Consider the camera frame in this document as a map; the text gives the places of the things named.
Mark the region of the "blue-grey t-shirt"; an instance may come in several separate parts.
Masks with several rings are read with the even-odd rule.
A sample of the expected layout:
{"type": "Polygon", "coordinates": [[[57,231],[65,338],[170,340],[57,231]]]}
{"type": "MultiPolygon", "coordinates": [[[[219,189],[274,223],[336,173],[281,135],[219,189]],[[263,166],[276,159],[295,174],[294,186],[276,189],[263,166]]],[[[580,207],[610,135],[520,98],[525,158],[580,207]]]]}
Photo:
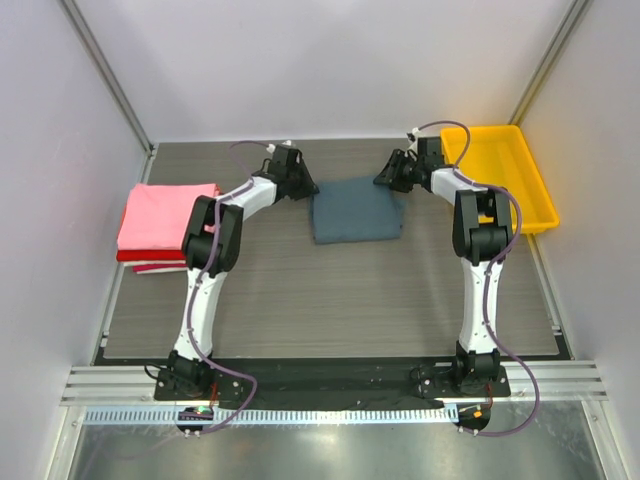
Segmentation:
{"type": "Polygon", "coordinates": [[[395,240],[401,237],[406,200],[373,176],[322,182],[309,202],[316,245],[395,240]]]}

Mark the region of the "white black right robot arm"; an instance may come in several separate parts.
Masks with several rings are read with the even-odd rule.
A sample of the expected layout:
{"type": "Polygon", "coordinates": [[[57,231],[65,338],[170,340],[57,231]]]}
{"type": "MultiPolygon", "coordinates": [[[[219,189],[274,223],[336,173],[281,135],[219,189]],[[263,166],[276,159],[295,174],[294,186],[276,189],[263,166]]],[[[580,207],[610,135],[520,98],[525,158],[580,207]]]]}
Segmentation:
{"type": "Polygon", "coordinates": [[[445,162],[437,137],[408,136],[374,183],[399,193],[420,186],[453,207],[452,245],[464,278],[463,321],[450,369],[438,377],[459,395],[499,380],[496,320],[503,263],[514,238],[511,198],[503,188],[472,180],[445,162]]]}

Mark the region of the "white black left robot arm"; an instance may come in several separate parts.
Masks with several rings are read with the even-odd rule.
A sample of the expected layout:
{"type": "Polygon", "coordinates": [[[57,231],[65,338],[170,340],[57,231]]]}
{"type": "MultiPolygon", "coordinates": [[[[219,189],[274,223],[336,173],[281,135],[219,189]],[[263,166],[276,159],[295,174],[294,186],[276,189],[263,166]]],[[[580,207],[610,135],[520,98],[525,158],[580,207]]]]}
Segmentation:
{"type": "Polygon", "coordinates": [[[290,141],[260,143],[262,166],[235,189],[194,202],[182,242],[187,295],[180,333],[156,379],[155,397],[198,400],[212,391],[215,374],[228,370],[212,359],[220,294],[240,255],[244,221],[278,201],[319,193],[302,152],[290,141]]]}

